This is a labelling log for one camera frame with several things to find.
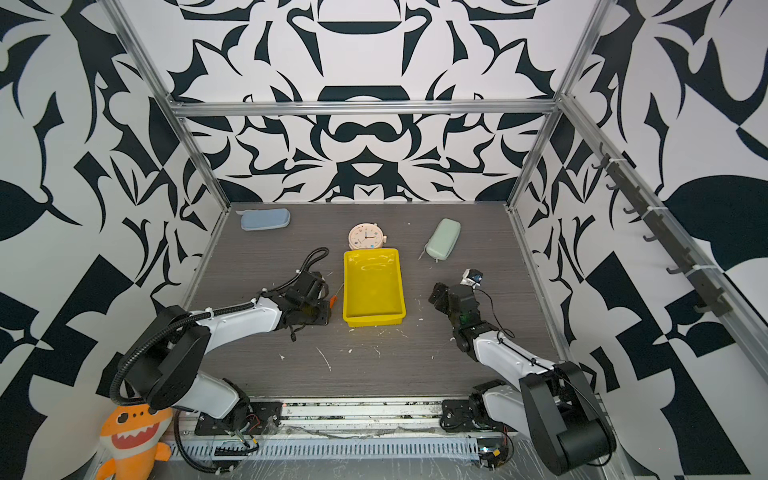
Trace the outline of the orange handled screwdriver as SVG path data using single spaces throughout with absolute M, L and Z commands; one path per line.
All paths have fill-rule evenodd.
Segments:
M 331 309 L 333 309 L 333 308 L 334 308 L 334 306 L 335 306 L 335 304 L 337 303 L 337 301 L 338 301 L 338 299 L 339 299 L 339 295 L 341 294 L 341 292 L 342 292 L 342 290 L 343 290 L 343 287 L 344 287 L 344 284 L 342 283 L 342 284 L 339 286 L 339 288 L 336 290 L 335 294 L 334 294 L 334 295 L 331 297 L 331 299 L 329 300 L 329 307 L 330 307 Z

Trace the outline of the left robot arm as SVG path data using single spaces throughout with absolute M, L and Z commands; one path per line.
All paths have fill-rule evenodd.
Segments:
M 199 412 L 226 431 L 242 431 L 252 414 L 250 397 L 234 382 L 201 370 L 215 349 L 257 334 L 324 326 L 331 314 L 322 275 L 300 270 L 292 281 L 264 290 L 241 304 L 187 311 L 161 311 L 118 363 L 109 388 L 118 406 L 145 404 Z

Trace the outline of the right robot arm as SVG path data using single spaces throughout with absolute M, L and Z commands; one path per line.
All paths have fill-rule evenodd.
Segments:
M 501 376 L 475 395 L 481 421 L 528 438 L 554 475 L 609 463 L 617 440 L 583 370 L 537 357 L 500 324 L 483 320 L 477 292 L 468 284 L 438 282 L 429 303 L 449 319 L 459 350 Z

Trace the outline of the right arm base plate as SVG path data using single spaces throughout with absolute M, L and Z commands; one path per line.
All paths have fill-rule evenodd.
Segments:
M 480 406 L 472 399 L 443 400 L 439 426 L 449 433 L 481 431 L 487 428 Z

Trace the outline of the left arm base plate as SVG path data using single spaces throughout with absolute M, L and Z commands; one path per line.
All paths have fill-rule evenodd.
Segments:
M 280 401 L 252 401 L 248 406 L 241 402 L 222 419 L 200 414 L 194 432 L 197 436 L 261 435 L 280 424 L 282 408 Z

